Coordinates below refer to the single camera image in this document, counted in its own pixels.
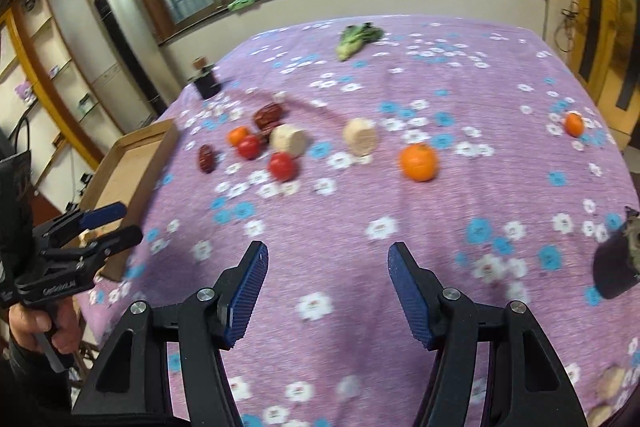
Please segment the person's left hand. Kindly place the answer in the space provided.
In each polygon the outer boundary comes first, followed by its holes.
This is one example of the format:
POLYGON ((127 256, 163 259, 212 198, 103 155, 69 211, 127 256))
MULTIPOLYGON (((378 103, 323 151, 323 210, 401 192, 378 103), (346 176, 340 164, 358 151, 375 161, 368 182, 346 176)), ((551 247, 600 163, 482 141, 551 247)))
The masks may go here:
POLYGON ((46 311, 27 309, 17 303, 9 309, 9 326, 14 341, 28 351, 41 352, 36 334, 44 334, 56 326, 51 343, 62 355, 76 351, 80 345, 82 332, 74 299, 67 297, 56 305, 56 315, 51 319, 46 311))

